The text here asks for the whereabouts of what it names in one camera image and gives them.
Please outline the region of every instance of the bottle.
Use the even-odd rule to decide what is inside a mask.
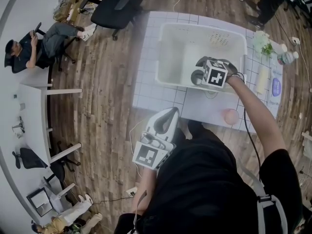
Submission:
[[[287,51],[277,56],[277,61],[281,65],[291,64],[295,59],[299,58],[298,52]]]

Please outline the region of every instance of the black hair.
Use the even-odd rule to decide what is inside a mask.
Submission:
[[[7,54],[9,54],[9,55],[12,54],[12,52],[13,52],[13,50],[12,50],[13,43],[14,43],[14,41],[13,41],[13,39],[12,39],[12,40],[9,40],[8,43],[6,44],[5,52],[6,52]]]
[[[38,231],[37,224],[34,223],[34,222],[32,222],[32,224],[31,224],[31,229],[32,229],[35,233],[40,233],[40,232]]]

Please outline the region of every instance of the yellow shirt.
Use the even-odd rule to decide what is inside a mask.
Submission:
[[[50,224],[45,226],[44,234],[60,234],[65,226],[66,221],[62,217],[55,217]]]

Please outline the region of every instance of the black t-shirt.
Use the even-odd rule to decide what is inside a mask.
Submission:
[[[268,194],[281,202],[291,233],[302,214],[298,177],[286,150],[269,155],[260,168]],[[211,140],[190,140],[159,170],[152,200],[139,216],[140,234],[258,233],[257,198],[236,171],[231,151]],[[133,229],[134,214],[120,216],[115,234]],[[281,233],[275,206],[265,210],[266,234]]]
[[[23,39],[19,41],[19,43],[21,44],[22,50],[18,57],[14,56],[13,69],[15,73],[18,73],[27,68],[26,63],[30,60],[32,51],[30,34],[28,33],[26,36],[24,36]],[[37,54],[41,49],[41,44],[42,40],[38,40],[36,48]]]

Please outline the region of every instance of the forearm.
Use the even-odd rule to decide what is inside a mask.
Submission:
[[[261,141],[265,157],[277,149],[285,149],[283,136],[267,107],[240,78],[233,76],[229,78],[228,83],[241,99],[246,113]]]
[[[131,211],[133,213],[135,213],[136,210],[139,215],[142,215],[145,212],[152,199],[155,185],[156,185],[156,171],[151,170],[149,168],[144,168],[140,185],[137,189],[136,195],[132,202]],[[139,199],[141,198],[141,196],[144,194],[145,191],[147,192],[147,195],[140,202],[139,206],[137,206]]]
[[[31,57],[28,61],[27,68],[34,68],[36,66],[36,58],[37,58],[37,47],[32,47]]]

